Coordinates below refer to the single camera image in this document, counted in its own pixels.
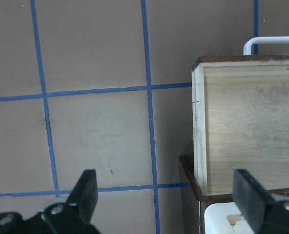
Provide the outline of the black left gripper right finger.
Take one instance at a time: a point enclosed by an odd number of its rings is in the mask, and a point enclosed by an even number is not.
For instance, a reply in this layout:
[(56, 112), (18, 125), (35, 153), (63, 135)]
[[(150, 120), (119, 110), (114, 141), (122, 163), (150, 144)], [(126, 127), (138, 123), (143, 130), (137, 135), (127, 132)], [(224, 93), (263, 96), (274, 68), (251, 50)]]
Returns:
[(270, 194), (246, 169), (233, 174), (233, 201), (255, 234), (289, 234), (289, 197)]

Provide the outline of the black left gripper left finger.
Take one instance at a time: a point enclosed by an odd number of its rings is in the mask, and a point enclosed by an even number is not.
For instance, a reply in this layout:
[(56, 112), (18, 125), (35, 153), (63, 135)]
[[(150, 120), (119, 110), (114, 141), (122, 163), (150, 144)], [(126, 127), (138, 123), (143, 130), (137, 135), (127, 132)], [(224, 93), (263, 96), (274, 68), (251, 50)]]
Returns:
[(96, 171), (84, 170), (66, 201), (56, 201), (24, 220), (0, 213), (0, 234), (98, 234), (90, 224), (98, 201)]

